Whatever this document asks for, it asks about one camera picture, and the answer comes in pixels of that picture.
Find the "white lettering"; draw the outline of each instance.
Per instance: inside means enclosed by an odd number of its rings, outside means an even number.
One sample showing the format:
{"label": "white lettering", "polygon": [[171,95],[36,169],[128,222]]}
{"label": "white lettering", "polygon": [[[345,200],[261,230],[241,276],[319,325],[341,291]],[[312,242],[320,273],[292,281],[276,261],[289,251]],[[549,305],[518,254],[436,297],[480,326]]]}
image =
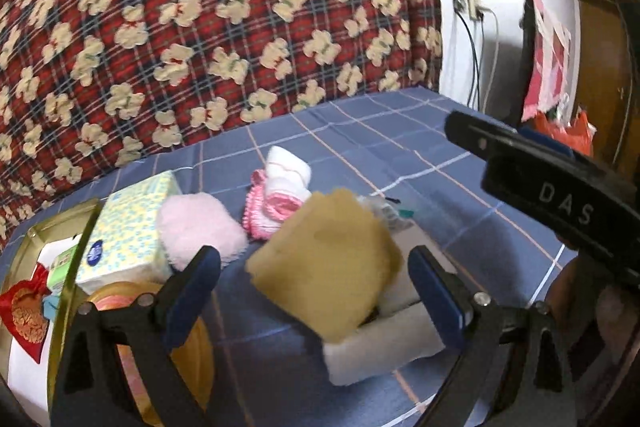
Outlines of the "white lettering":
{"label": "white lettering", "polygon": [[593,212],[593,206],[585,204],[582,208],[582,217],[578,219],[581,225],[588,225],[591,222],[591,213]]}
{"label": "white lettering", "polygon": [[558,206],[558,210],[566,210],[567,216],[571,216],[571,205],[574,202],[574,197],[569,194],[560,206]]}
{"label": "white lettering", "polygon": [[543,203],[551,203],[555,193],[556,188],[551,183],[545,182],[542,185],[542,190],[540,192],[540,201]]}

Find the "green package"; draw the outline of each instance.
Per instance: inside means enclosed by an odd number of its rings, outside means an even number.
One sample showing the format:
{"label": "green package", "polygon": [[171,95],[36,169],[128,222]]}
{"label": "green package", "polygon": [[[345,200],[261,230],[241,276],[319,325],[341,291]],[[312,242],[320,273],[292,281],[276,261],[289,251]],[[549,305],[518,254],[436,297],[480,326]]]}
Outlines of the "green package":
{"label": "green package", "polygon": [[51,264],[49,276],[47,277],[47,288],[51,290],[52,295],[60,295],[62,293],[62,286],[65,285],[66,274],[69,272],[75,252],[76,247],[63,251]]}

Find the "metal screw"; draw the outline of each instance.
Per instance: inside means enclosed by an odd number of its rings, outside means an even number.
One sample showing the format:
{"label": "metal screw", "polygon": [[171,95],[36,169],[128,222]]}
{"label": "metal screw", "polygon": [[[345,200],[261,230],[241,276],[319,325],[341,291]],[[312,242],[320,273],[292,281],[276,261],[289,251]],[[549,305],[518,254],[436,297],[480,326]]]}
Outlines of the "metal screw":
{"label": "metal screw", "polygon": [[88,315],[93,308],[94,308],[94,305],[91,302],[85,302],[80,304],[80,307],[78,308],[78,313],[81,315]]}
{"label": "metal screw", "polygon": [[156,298],[152,293],[143,293],[140,297],[138,297],[138,304],[142,307],[149,307],[154,303]]}
{"label": "metal screw", "polygon": [[474,295],[474,301],[479,306],[488,306],[491,304],[491,297],[484,292],[478,292]]}
{"label": "metal screw", "polygon": [[546,302],[538,301],[533,304],[533,307],[538,311],[541,315],[548,315],[551,312],[551,308]]}

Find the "yellow cloth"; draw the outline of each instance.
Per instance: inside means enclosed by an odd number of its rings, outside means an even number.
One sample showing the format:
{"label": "yellow cloth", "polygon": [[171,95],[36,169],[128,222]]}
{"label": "yellow cloth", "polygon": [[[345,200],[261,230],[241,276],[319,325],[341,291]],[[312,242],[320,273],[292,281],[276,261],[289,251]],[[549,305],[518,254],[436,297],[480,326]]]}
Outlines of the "yellow cloth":
{"label": "yellow cloth", "polygon": [[314,193],[246,270],[276,305],[338,343],[366,320],[401,264],[385,226],[342,188]]}

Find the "red pouch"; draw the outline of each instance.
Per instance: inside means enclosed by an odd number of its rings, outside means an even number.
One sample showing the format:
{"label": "red pouch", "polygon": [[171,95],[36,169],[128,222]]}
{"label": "red pouch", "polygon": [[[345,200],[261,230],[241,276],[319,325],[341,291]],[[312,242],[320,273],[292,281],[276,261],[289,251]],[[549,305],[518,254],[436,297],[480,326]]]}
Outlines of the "red pouch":
{"label": "red pouch", "polygon": [[2,322],[36,363],[40,363],[49,328],[49,321],[42,315],[42,298],[50,294],[48,275],[49,271],[37,263],[30,281],[20,281],[0,295]]}
{"label": "red pouch", "polygon": [[539,133],[550,136],[585,156],[593,156],[593,135],[589,129],[586,111],[581,111],[569,127],[561,127],[549,122],[542,112],[536,114],[534,124]]}

